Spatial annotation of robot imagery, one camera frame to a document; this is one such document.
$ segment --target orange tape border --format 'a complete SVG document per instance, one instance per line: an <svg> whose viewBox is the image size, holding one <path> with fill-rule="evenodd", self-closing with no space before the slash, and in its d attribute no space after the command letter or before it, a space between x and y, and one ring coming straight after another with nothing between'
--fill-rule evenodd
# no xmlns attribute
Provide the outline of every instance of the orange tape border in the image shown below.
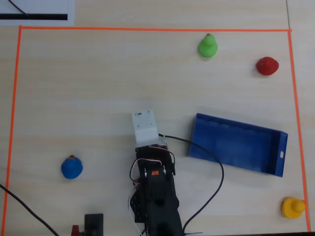
<svg viewBox="0 0 315 236"><path fill-rule="evenodd" d="M302 168L302 181L303 181L303 192L304 192L304 201L305 201L305 205L306 205L305 216L306 216L307 230L308 230L308 232L311 231L310 217L309 217L309 208L308 208L308 197L307 197L304 154L303 154L302 132L301 132L301 123L300 123L297 91L296 91L293 51L292 51L292 42L291 42L291 32L292 32L291 29L159 29L159 28L117 28L117 27L40 27L40 26L19 26L19 34L18 34L18 42L17 42L17 50L16 50L16 59L15 59L14 83L13 83L13 97L12 97L12 109L11 109L11 124L10 124L8 161L7 161L6 181L5 181L5 187L6 188L9 188L9 179L10 179L10 167L11 167L13 131L14 131L15 101L16 101L16 87L17 87L17 78L18 78L18 68L19 68L22 29L25 29L25 30L124 30L124 31L163 31L163 32L287 32L289 53L290 53L290 63L291 63L293 92L294 92L295 112L296 112L296 120L297 120L297 127L298 127L298 136L299 136L300 158L301 158L301 168ZM7 192L5 192L5 194L4 194L4 203L3 203L1 236L4 236L4 231L5 231L7 197L8 197L8 194L7 194Z"/></svg>

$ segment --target black cable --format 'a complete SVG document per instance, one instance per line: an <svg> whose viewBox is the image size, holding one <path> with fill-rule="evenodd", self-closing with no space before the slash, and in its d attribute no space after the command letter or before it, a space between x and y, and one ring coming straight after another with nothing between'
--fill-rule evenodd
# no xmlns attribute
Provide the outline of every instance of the black cable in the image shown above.
<svg viewBox="0 0 315 236"><path fill-rule="evenodd" d="M10 194L15 200L17 200L22 206L25 207L28 212L34 216L38 221L40 221L44 226L46 226L55 236L59 236L59 234L54 231L53 228L51 228L43 219L41 219L38 215L36 215L21 199L19 199L17 196L15 196L14 193L12 193L10 190L6 189L2 184L0 184L0 188L2 188L5 192Z"/></svg>
<svg viewBox="0 0 315 236"><path fill-rule="evenodd" d="M222 163L220 162L220 160L212 153L210 152L209 150L205 149L203 146L200 146L199 144L196 144L190 140L186 140L186 139L181 139L181 138L177 138L177 137L174 137L174 136L169 136L169 135L162 135L162 134L158 134L159 136L161 137L166 137L166 138L170 138L170 139L176 139L176 140L179 140L179 141L183 141L183 142L186 142L186 143L189 143L191 145L195 145L196 147L204 150L206 153L208 153L210 156L212 156L219 164L220 164L220 167L221 167L221 170L222 170L222 178L221 178L221 182L220 182L220 185L219 187L217 188L217 190L215 191L215 193L208 199L208 201L194 214L192 215L191 218L188 219L188 221L184 224L184 227L183 227L183 232L185 233L185 228L186 226L189 224L189 222L195 218L206 206L207 204L212 200L212 198L214 198L216 196L216 194L218 193L218 191L220 190L222 184L223 184L223 180L224 180L224 169L223 169L223 165Z"/></svg>
<svg viewBox="0 0 315 236"><path fill-rule="evenodd" d="M29 16L26 12L24 12L21 8L19 8L17 5L14 4L14 2L12 2L12 0L8 0L16 9L19 10L19 12L21 12L22 14Z"/></svg>

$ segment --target blue toy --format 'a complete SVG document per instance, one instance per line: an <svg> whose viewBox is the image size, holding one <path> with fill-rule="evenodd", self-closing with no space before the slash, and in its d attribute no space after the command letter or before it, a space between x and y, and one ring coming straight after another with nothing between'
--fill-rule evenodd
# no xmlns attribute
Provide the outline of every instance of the blue toy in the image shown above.
<svg viewBox="0 0 315 236"><path fill-rule="evenodd" d="M61 164L61 172L67 179L77 178L83 170L82 162L79 158L71 155Z"/></svg>

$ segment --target white paper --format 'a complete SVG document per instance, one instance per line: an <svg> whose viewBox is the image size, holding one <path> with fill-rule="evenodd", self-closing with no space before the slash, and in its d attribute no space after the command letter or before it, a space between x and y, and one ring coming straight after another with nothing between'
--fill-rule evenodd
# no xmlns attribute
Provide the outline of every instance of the white paper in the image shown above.
<svg viewBox="0 0 315 236"><path fill-rule="evenodd" d="M26 13L67 14L66 21L48 20L0 20L0 26L73 26L75 0L12 0ZM0 0L0 14L19 14L20 12L8 1Z"/></svg>

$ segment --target light wood surface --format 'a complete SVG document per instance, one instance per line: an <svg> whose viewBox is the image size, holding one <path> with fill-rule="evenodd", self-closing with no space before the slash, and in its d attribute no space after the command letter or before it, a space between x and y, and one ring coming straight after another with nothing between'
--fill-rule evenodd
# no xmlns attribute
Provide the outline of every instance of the light wood surface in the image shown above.
<svg viewBox="0 0 315 236"><path fill-rule="evenodd" d="M18 31L16 27L1 27L0 35L0 179L1 184L5 184ZM2 192L0 193L1 219L3 197Z"/></svg>
<svg viewBox="0 0 315 236"><path fill-rule="evenodd" d="M289 139L283 178L226 166L222 190L187 230L306 231L304 215L291 221L279 212L283 197L303 198L287 34L215 33L219 51L208 61L196 52L203 36L23 31L11 190L60 233L83 224L85 213L103 212L106 235L136 235L126 207L135 158L130 113L153 108L160 132L188 138L201 112L283 130ZM254 69L265 55L281 65L270 78ZM221 171L185 157L185 144L170 141L170 148L177 156L175 184L185 222L216 190ZM84 163L75 181L60 173L70 154ZM6 233L22 232L49 235L9 199Z"/></svg>
<svg viewBox="0 0 315 236"><path fill-rule="evenodd" d="M76 26L287 29L285 0L77 0Z"/></svg>
<svg viewBox="0 0 315 236"><path fill-rule="evenodd" d="M302 138L307 176L307 190L312 229L315 227L315 82L313 64L315 60L315 2L312 0L288 1L292 46L300 106Z"/></svg>

